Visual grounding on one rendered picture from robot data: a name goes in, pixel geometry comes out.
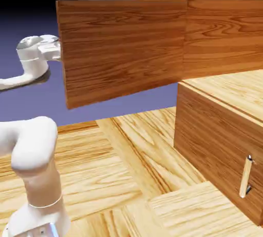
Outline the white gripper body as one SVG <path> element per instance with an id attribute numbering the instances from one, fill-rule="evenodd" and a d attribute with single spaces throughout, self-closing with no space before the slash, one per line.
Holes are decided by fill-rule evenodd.
<path id="1" fill-rule="evenodd" d="M 53 42 L 38 47 L 46 61 L 61 61 L 60 42 Z"/>

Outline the large brown wooden door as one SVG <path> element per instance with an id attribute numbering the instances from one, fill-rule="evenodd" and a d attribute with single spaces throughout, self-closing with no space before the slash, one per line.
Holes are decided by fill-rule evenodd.
<path id="1" fill-rule="evenodd" d="M 69 109 L 177 82 L 185 0 L 57 1 Z"/>

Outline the brown wooden cabinet front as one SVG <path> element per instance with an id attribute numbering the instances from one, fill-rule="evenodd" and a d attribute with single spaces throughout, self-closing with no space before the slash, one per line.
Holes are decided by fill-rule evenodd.
<path id="1" fill-rule="evenodd" d="M 185 83 L 178 84 L 175 148 L 255 224 L 263 226 L 263 124 Z M 239 188 L 251 155 L 245 198 Z"/>

